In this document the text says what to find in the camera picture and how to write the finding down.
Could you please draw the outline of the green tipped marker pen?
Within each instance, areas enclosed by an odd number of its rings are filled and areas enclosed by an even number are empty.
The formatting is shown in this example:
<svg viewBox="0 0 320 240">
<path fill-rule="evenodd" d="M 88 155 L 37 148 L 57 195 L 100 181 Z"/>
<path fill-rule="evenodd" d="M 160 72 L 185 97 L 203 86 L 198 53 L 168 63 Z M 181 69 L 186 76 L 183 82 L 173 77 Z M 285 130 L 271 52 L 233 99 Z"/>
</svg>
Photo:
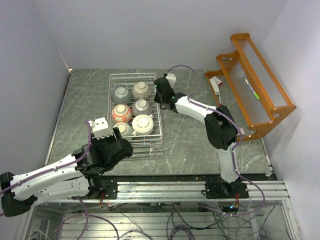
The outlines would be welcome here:
<svg viewBox="0 0 320 240">
<path fill-rule="evenodd" d="M 252 87 L 252 85 L 250 84 L 250 82 L 245 78 L 245 83 L 247 84 L 247 86 L 249 87 L 249 89 L 252 91 L 253 95 L 255 96 L 255 98 L 257 100 L 260 100 L 259 95 L 256 93 L 256 91 L 254 90 L 254 88 Z"/>
</svg>

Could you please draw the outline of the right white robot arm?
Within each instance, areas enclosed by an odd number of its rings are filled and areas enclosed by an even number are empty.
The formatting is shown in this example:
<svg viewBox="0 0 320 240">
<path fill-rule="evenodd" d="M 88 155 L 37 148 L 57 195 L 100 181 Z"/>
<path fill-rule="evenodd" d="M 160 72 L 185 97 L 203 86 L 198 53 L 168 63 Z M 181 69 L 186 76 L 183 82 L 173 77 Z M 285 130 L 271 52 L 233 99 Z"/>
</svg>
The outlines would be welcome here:
<svg viewBox="0 0 320 240">
<path fill-rule="evenodd" d="M 184 93 L 175 93 L 172 87 L 175 80 L 169 80 L 168 76 L 157 78 L 153 83 L 156 89 L 154 101 L 160 104 L 161 109 L 189 116 L 205 125 L 209 143 L 218 150 L 223 182 L 220 192 L 226 198 L 233 197 L 241 184 L 235 153 L 237 137 L 241 132 L 229 109 L 224 105 L 205 105 Z"/>
</svg>

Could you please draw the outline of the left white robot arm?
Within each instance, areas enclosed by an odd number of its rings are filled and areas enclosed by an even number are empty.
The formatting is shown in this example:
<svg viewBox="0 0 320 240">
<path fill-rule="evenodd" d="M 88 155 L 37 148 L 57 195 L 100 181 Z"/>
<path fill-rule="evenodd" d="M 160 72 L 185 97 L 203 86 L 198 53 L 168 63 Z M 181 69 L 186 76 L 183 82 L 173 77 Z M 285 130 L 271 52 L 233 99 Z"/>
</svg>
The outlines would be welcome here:
<svg viewBox="0 0 320 240">
<path fill-rule="evenodd" d="M 2 215 L 22 215 L 53 200 L 96 199 L 103 191 L 100 176 L 132 154 L 130 142 L 114 128 L 102 138 L 89 134 L 87 144 L 50 165 L 20 175 L 5 172 L 0 176 Z"/>
</svg>

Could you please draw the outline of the red marker pen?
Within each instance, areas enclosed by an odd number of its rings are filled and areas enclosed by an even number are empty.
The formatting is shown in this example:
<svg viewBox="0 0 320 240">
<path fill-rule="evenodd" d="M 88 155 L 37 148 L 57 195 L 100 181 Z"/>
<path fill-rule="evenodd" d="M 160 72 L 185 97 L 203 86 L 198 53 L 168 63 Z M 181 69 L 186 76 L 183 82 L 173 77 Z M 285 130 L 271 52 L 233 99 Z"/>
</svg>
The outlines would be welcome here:
<svg viewBox="0 0 320 240">
<path fill-rule="evenodd" d="M 217 99 L 218 99 L 218 105 L 219 106 L 221 106 L 222 105 L 222 97 L 221 97 L 221 93 L 219 92 L 219 93 L 217 93 L 216 94 L 216 96 L 217 96 Z"/>
</svg>

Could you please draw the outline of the light grey bowl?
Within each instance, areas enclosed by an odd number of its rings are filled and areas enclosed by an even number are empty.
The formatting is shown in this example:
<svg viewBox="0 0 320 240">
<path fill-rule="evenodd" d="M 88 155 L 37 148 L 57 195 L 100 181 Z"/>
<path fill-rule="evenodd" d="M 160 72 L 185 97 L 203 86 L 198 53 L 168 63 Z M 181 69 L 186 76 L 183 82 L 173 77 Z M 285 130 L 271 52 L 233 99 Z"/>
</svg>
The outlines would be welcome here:
<svg viewBox="0 0 320 240">
<path fill-rule="evenodd" d="M 133 128 L 129 124 L 127 124 L 125 122 L 119 122 L 114 125 L 114 128 L 118 128 L 123 139 L 126 139 L 128 141 L 132 140 Z"/>
</svg>

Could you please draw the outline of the grey ceramic bowl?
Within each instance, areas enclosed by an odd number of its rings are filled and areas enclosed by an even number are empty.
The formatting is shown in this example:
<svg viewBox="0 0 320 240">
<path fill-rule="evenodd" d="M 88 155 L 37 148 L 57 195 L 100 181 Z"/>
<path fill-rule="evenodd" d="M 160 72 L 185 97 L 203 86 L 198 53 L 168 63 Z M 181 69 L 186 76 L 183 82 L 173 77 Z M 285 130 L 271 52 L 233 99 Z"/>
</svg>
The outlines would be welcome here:
<svg viewBox="0 0 320 240">
<path fill-rule="evenodd" d="M 114 104 L 128 104 L 132 100 L 132 93 L 126 87 L 117 87 L 111 95 Z"/>
</svg>

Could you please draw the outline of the white wire dish rack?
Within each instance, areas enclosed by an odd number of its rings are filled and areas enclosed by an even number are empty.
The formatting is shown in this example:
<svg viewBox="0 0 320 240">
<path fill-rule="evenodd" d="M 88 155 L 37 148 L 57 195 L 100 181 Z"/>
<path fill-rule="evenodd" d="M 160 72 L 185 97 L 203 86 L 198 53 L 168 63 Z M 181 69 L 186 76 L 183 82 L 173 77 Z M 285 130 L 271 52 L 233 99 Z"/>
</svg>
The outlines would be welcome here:
<svg viewBox="0 0 320 240">
<path fill-rule="evenodd" d="M 108 122 L 137 148 L 159 148 L 163 142 L 156 77 L 154 72 L 109 75 Z"/>
</svg>

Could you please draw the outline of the red patterned bowl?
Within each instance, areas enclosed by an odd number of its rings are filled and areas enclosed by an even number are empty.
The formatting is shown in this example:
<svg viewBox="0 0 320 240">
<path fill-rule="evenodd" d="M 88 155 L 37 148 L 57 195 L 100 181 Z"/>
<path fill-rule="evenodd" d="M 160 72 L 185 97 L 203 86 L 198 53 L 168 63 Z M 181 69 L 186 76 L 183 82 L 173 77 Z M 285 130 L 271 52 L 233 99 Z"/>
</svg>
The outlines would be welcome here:
<svg viewBox="0 0 320 240">
<path fill-rule="evenodd" d="M 115 123 L 127 123 L 133 116 L 132 109 L 126 104 L 117 104 L 111 112 L 111 119 Z"/>
</svg>

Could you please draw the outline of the white red eraser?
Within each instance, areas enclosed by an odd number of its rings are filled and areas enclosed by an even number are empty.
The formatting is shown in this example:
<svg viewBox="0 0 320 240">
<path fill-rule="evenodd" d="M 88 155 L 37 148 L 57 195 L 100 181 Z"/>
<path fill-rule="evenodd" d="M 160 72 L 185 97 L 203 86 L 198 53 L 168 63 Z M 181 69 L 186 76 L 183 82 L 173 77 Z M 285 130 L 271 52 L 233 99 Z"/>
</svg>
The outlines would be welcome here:
<svg viewBox="0 0 320 240">
<path fill-rule="evenodd" d="M 209 79 L 209 82 L 213 88 L 214 94 L 219 95 L 220 94 L 220 86 L 222 85 L 222 81 L 217 78 L 216 76 L 213 76 Z"/>
</svg>

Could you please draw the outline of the white handled soup bowl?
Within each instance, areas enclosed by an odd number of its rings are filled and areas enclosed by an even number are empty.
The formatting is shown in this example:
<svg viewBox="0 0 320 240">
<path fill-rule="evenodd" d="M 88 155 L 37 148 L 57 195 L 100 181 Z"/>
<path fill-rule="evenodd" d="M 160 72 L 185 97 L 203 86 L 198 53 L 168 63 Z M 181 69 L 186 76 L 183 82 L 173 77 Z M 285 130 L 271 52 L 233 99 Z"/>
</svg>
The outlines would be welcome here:
<svg viewBox="0 0 320 240">
<path fill-rule="evenodd" d="M 133 136 L 148 136 L 154 130 L 154 116 L 152 114 L 140 114 L 132 121 Z"/>
</svg>

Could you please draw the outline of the orange wooden shelf rack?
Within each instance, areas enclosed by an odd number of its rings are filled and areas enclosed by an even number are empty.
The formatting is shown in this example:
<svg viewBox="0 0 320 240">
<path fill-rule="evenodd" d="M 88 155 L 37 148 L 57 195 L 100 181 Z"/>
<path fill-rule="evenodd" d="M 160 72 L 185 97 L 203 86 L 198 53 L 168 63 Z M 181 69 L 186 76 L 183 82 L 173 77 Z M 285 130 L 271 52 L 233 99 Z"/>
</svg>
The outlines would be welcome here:
<svg viewBox="0 0 320 240">
<path fill-rule="evenodd" d="M 275 74 L 267 64 L 249 33 L 230 36 L 235 51 L 219 54 L 219 70 L 204 73 L 207 81 L 212 77 L 225 77 L 248 126 L 244 140 L 265 137 L 296 109 Z M 260 97 L 257 100 L 245 79 Z"/>
</svg>

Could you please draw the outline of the purple striped bowl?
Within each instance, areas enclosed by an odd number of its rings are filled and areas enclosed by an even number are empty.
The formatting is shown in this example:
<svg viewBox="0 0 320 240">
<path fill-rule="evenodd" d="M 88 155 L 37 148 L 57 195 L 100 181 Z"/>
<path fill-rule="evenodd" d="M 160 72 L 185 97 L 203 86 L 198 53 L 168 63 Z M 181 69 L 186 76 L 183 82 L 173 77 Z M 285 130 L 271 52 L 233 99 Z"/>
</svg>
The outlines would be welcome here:
<svg viewBox="0 0 320 240">
<path fill-rule="evenodd" d="M 151 115 L 152 114 L 152 105 L 145 99 L 137 100 L 132 106 L 132 113 L 134 116 L 139 115 Z"/>
</svg>

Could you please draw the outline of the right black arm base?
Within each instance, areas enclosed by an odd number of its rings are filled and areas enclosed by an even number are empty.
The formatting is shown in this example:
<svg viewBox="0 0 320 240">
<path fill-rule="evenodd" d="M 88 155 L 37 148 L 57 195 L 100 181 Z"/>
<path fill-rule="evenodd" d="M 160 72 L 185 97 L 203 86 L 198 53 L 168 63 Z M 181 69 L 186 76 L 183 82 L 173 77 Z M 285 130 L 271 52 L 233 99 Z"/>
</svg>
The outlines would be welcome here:
<svg viewBox="0 0 320 240">
<path fill-rule="evenodd" d="M 225 181 L 211 181 L 205 183 L 205 189 L 201 194 L 207 199 L 248 199 L 249 192 L 247 184 L 240 179 L 235 182 L 227 183 Z"/>
</svg>

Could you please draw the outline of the aluminium mounting rail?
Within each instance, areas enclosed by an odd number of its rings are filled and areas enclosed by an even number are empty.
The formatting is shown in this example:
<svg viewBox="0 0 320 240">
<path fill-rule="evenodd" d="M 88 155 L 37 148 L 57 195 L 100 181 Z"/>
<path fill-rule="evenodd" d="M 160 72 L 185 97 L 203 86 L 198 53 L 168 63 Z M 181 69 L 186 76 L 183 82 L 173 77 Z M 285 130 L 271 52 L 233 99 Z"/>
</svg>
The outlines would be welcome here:
<svg viewBox="0 0 320 240">
<path fill-rule="evenodd" d="M 70 203 L 71 196 L 78 190 L 74 187 L 76 181 L 68 187 L 59 189 L 61 184 L 41 190 L 36 204 L 43 203 Z M 247 185 L 249 198 L 236 198 L 244 201 L 281 201 L 289 199 L 289 193 L 282 180 L 254 181 Z M 84 199 L 87 203 L 147 203 L 147 202 L 206 202 L 206 201 L 234 201 L 236 199 L 219 198 L 207 199 L 201 194 L 205 189 L 204 181 L 177 181 L 177 182 L 121 182 L 118 181 L 116 199 Z"/>
</svg>

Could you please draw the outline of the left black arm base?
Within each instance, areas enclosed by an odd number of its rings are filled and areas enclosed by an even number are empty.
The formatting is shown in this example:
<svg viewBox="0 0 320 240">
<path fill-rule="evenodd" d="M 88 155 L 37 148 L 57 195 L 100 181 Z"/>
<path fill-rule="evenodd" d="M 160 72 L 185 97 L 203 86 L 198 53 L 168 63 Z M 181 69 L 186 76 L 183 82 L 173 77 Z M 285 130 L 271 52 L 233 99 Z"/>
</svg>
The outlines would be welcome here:
<svg viewBox="0 0 320 240">
<path fill-rule="evenodd" d="M 82 200 L 115 200 L 117 198 L 118 184 L 111 178 L 98 174 L 85 175 L 76 178 L 73 185 L 77 192 L 73 193 L 71 199 L 79 197 Z"/>
</svg>

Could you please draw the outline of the beige patterned bowl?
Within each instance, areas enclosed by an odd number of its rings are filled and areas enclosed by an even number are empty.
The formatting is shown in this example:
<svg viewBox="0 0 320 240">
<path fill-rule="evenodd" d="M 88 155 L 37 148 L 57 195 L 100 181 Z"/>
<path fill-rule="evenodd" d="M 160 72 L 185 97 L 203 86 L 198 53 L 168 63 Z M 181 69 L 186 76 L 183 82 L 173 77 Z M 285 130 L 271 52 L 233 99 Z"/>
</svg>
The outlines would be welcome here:
<svg viewBox="0 0 320 240">
<path fill-rule="evenodd" d="M 143 82 L 137 82 L 132 88 L 132 96 L 138 100 L 145 100 L 151 95 L 150 86 Z"/>
</svg>

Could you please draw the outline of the small red label card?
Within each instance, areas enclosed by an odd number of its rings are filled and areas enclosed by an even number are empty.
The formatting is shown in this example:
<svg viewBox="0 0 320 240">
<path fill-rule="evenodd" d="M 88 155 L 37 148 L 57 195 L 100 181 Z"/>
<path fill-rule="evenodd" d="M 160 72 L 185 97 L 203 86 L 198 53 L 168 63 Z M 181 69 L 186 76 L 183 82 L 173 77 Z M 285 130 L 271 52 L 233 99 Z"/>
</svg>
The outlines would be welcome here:
<svg viewBox="0 0 320 240">
<path fill-rule="evenodd" d="M 240 133 L 238 132 L 237 135 L 239 136 L 241 134 L 244 136 L 245 135 L 244 129 L 240 127 L 239 130 L 240 130 Z"/>
</svg>

